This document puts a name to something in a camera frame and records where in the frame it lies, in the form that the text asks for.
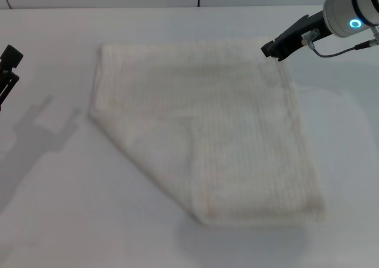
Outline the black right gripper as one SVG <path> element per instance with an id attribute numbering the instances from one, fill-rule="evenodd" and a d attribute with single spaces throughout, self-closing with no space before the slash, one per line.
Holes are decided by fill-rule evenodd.
<path id="1" fill-rule="evenodd" d="M 325 23 L 323 11 L 310 17 L 308 15 L 301 17 L 276 39 L 264 44 L 261 50 L 265 56 L 275 56 L 278 61 L 282 61 L 302 48 L 304 46 L 302 34 L 306 35 L 313 30 L 318 31 L 317 37 L 313 39 L 314 42 L 329 36 L 329 29 Z"/>

